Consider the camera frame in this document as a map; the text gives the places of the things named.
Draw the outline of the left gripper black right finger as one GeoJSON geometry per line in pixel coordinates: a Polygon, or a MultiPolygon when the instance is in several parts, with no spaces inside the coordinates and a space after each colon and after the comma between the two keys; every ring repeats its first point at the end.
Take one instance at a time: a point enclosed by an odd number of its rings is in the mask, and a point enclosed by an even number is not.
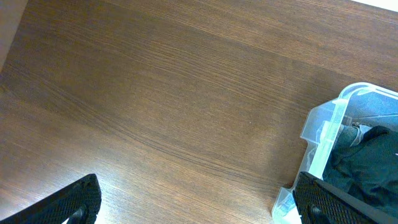
{"type": "Polygon", "coordinates": [[[298,174],[293,197],[302,223],[397,223],[397,218],[308,172],[298,174]]]}

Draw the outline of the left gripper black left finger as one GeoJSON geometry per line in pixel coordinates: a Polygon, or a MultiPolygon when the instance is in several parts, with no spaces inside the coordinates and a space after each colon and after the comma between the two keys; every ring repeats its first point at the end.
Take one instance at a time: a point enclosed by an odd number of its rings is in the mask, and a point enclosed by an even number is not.
{"type": "Polygon", "coordinates": [[[1,223],[94,223],[100,206],[101,189],[97,176],[88,174],[1,223]]]}

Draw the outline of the black garment with white logo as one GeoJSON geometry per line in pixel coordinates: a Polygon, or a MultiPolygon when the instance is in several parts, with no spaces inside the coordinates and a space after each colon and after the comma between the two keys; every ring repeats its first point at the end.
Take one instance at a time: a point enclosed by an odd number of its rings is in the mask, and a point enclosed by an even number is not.
{"type": "Polygon", "coordinates": [[[374,126],[352,147],[332,147],[322,179],[397,217],[397,132],[374,126]]]}

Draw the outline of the light grey-blue jeans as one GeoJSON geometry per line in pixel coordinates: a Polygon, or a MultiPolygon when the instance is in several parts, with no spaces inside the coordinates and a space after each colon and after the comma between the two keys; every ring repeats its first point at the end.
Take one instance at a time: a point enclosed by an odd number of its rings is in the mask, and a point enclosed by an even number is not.
{"type": "Polygon", "coordinates": [[[334,148],[346,148],[358,145],[362,141],[364,134],[371,128],[371,126],[360,123],[353,123],[352,125],[341,124],[334,148]]]}

